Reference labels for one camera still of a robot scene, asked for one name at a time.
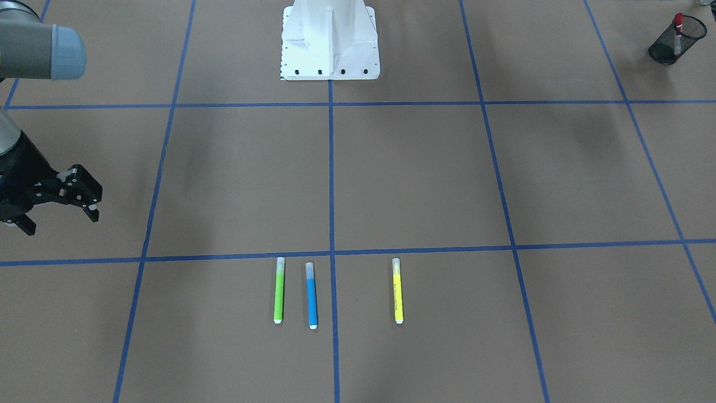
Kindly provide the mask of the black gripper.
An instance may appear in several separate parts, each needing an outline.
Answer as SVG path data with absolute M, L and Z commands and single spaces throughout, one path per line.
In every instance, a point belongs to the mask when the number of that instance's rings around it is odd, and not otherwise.
M 58 201 L 61 188 L 62 199 L 81 208 L 92 222 L 99 222 L 102 184 L 82 164 L 58 173 L 25 132 L 2 154 L 1 169 L 1 218 L 7 226 L 35 235 L 36 223 L 26 213 L 36 205 Z

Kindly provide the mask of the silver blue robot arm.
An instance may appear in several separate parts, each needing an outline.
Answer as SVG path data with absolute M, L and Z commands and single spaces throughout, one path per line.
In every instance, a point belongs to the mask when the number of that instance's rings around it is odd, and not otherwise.
M 46 25 L 20 1 L 1 3 L 2 79 L 74 80 L 86 71 L 87 54 L 75 30 Z M 100 213 L 104 189 L 81 164 L 53 169 L 21 127 L 2 108 L 1 220 L 25 234 L 36 233 L 28 213 L 38 205 L 57 203 L 82 209 L 92 222 Z

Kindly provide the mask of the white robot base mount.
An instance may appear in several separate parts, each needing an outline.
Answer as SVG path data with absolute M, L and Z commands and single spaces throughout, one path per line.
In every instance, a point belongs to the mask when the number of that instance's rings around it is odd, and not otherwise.
M 363 1 L 295 1 L 283 9 L 281 80 L 374 80 L 378 23 Z

